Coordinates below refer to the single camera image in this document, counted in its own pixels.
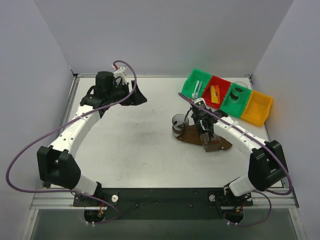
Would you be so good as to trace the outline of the clear acrylic toothbrush rack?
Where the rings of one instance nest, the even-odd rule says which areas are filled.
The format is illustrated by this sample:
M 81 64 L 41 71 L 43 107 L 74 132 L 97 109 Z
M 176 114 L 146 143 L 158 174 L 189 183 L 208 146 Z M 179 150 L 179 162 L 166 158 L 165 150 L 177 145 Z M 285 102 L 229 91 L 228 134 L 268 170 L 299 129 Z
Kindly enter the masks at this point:
M 216 134 L 210 134 L 209 132 L 200 135 L 200 140 L 205 152 L 216 152 L 221 145 L 221 138 Z

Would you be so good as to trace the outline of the grey glass cup with holder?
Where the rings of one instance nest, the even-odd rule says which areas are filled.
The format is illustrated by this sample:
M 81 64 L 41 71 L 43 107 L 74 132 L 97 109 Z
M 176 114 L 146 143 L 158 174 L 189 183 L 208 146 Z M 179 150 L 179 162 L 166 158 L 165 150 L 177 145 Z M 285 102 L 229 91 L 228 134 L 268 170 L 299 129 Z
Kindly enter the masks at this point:
M 172 134 L 175 138 L 181 137 L 189 125 L 189 118 L 185 114 L 176 114 L 172 117 Z

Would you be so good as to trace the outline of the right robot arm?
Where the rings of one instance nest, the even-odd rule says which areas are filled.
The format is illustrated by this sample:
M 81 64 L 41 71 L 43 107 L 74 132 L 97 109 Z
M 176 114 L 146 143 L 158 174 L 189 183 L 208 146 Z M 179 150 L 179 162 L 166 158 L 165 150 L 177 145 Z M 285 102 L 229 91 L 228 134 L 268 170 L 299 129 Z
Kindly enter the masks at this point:
M 278 141 L 267 141 L 253 135 L 222 110 L 212 111 L 204 105 L 192 104 L 191 111 L 200 135 L 223 138 L 247 157 L 247 173 L 224 186 L 234 197 L 253 191 L 267 191 L 288 176 L 284 151 Z

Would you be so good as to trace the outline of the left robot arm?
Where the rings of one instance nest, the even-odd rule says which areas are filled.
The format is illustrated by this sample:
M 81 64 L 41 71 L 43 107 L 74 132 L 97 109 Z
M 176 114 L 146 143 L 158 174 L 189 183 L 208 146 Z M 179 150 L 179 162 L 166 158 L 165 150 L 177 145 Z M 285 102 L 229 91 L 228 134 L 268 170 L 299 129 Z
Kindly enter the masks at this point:
M 73 117 L 73 123 L 48 146 L 37 151 L 40 179 L 51 185 L 84 193 L 84 199 L 92 206 L 101 203 L 103 194 L 98 182 L 81 173 L 75 156 L 91 128 L 103 117 L 108 105 L 138 106 L 147 99 L 134 81 L 127 83 L 127 67 L 115 72 L 100 71 L 95 84 L 81 99 Z

